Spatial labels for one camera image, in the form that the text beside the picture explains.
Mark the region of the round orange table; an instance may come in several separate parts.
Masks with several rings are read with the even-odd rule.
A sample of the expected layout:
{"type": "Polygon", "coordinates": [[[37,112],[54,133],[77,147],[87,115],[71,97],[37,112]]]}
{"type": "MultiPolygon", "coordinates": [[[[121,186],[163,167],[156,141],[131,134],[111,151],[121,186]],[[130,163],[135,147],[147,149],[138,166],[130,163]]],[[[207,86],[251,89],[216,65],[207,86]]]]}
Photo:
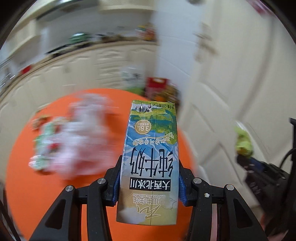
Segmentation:
{"type": "MultiPolygon", "coordinates": [[[[32,129],[31,121],[21,128],[9,156],[6,170],[6,194],[8,204],[18,228],[29,238],[39,221],[62,189],[67,185],[77,188],[91,184],[103,177],[113,167],[123,152],[125,132],[133,100],[140,96],[119,89],[97,88],[91,93],[107,97],[108,114],[105,116],[105,137],[108,142],[107,154],[99,159],[99,167],[89,165],[90,175],[83,175],[84,164],[69,164],[61,170],[35,171],[29,166],[34,156],[34,139],[38,132],[32,129]]],[[[107,209],[113,240],[183,240],[185,238],[191,208],[178,207],[176,225],[143,226],[127,225],[116,221],[116,208],[107,209]]]]}

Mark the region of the white door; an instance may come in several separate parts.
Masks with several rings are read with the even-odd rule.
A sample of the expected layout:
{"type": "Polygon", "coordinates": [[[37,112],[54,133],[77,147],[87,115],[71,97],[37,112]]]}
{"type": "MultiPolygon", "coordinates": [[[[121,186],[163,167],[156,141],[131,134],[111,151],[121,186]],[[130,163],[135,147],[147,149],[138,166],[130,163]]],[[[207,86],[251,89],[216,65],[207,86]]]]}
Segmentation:
{"type": "Polygon", "coordinates": [[[217,55],[195,60],[179,118],[197,176],[232,184],[250,206],[258,203],[236,162],[236,132],[248,132],[256,159],[279,164],[292,147],[295,43],[280,20],[251,1],[204,1],[217,55]]]}

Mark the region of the green white snack wrapper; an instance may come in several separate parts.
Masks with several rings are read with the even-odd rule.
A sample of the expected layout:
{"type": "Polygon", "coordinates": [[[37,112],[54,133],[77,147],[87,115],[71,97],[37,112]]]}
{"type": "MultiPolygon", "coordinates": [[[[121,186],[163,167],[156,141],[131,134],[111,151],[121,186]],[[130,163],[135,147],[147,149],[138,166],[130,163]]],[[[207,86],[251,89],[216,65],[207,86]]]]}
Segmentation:
{"type": "Polygon", "coordinates": [[[42,125],[41,133],[34,140],[35,153],[30,158],[29,167],[35,171],[50,172],[58,145],[56,124],[51,121],[42,125]]]}

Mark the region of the red basin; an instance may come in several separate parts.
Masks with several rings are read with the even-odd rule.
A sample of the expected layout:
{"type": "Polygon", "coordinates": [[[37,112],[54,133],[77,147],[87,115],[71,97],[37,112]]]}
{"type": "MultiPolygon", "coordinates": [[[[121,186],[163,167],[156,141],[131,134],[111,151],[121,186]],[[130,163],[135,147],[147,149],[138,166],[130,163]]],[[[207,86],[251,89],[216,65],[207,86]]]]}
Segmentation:
{"type": "Polygon", "coordinates": [[[25,68],[20,70],[20,75],[24,75],[24,74],[28,73],[31,69],[32,69],[32,65],[26,66],[25,68]]]}

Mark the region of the white rice bag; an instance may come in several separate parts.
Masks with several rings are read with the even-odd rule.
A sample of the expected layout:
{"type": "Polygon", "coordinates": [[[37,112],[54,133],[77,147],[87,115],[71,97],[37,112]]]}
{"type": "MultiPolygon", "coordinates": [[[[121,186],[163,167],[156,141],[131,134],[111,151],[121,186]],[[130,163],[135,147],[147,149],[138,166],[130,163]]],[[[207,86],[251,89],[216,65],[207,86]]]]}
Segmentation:
{"type": "Polygon", "coordinates": [[[145,69],[141,65],[129,65],[120,72],[123,89],[142,95],[145,86],[145,69]]]}

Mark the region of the milk carton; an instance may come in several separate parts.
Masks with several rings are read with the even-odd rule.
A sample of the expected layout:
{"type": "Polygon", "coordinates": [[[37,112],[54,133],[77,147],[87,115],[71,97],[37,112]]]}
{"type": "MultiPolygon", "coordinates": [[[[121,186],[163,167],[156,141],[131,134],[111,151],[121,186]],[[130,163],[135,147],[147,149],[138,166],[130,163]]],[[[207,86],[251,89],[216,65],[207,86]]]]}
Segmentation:
{"type": "Polygon", "coordinates": [[[123,149],[116,220],[175,225],[179,146],[173,103],[134,100],[123,149]]]}

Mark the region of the red gift box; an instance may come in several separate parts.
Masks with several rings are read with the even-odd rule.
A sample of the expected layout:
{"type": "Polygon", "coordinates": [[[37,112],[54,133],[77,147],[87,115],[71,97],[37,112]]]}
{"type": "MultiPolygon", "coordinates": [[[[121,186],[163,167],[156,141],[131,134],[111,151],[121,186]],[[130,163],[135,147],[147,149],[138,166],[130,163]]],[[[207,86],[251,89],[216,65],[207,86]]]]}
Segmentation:
{"type": "Polygon", "coordinates": [[[145,97],[152,99],[155,94],[166,88],[168,82],[167,78],[148,77],[144,88],[145,97]]]}

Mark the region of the green electric pot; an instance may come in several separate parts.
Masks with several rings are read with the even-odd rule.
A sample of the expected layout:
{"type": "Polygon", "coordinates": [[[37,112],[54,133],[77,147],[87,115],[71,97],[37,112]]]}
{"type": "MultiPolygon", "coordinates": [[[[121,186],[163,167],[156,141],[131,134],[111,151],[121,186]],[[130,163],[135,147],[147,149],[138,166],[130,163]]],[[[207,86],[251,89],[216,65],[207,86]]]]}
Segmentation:
{"type": "Polygon", "coordinates": [[[85,32],[75,33],[69,38],[69,43],[77,44],[77,43],[88,41],[90,38],[91,38],[91,35],[89,33],[85,33],[85,32]]]}

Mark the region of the white pink plastic bag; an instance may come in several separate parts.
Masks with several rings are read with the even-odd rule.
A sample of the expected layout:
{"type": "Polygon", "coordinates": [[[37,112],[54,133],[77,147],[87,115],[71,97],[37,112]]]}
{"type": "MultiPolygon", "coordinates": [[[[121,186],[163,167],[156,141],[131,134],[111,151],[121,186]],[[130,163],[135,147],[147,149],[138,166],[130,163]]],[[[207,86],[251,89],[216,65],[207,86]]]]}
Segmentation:
{"type": "Polygon", "coordinates": [[[95,175],[111,166],[112,136],[107,117],[114,113],[110,98],[83,94],[69,105],[69,117],[57,135],[52,172],[65,180],[95,175]]]}

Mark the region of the condiment bottles group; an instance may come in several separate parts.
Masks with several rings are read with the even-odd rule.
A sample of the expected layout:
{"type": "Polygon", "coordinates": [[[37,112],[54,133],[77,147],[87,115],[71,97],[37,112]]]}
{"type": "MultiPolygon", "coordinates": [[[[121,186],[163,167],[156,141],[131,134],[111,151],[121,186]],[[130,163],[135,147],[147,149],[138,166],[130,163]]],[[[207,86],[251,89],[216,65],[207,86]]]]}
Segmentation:
{"type": "Polygon", "coordinates": [[[156,29],[152,23],[147,23],[136,28],[137,36],[140,40],[156,42],[156,29]]]}

